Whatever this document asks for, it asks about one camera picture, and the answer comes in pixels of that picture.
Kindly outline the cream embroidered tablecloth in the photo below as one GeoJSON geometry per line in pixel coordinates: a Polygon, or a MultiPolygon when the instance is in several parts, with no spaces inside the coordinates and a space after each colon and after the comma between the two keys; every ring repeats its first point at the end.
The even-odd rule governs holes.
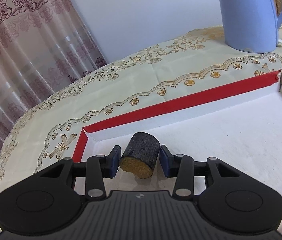
{"type": "MultiPolygon", "coordinates": [[[[279,35],[282,39],[282,26],[279,35]]],[[[73,157],[85,126],[271,72],[282,72],[282,44],[271,53],[244,53],[225,44],[219,26],[190,31],[112,62],[17,120],[0,153],[0,193],[73,157]]]]}

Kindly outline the red shallow cardboard box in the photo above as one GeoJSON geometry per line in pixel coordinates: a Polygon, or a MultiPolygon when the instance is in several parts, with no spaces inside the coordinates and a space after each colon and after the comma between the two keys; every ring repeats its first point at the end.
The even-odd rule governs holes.
{"type": "Polygon", "coordinates": [[[282,195],[282,72],[271,72],[116,116],[81,129],[76,162],[125,148],[146,132],[177,155],[219,158],[282,195]]]}

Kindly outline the dark eggplant piece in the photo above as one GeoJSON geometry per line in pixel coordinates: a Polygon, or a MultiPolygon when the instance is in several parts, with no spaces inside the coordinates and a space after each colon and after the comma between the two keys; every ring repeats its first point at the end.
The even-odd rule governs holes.
{"type": "Polygon", "coordinates": [[[140,179],[150,178],[155,169],[160,150],[159,141],[148,133],[134,133],[130,139],[119,165],[125,172],[130,172],[140,179]]]}

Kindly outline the pink floral curtain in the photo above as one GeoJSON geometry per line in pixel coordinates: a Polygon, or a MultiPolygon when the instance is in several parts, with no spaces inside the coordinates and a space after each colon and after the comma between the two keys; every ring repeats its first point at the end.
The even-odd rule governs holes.
{"type": "Polygon", "coordinates": [[[0,150],[30,108],[105,64],[71,0],[0,0],[0,150]]]}

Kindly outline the blue electric kettle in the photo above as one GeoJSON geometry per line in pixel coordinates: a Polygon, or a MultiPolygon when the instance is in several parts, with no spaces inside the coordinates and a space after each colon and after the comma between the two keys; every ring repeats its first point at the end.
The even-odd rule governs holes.
{"type": "Polygon", "coordinates": [[[274,0],[219,0],[225,42],[249,53],[269,53],[279,42],[282,11],[274,0]]]}

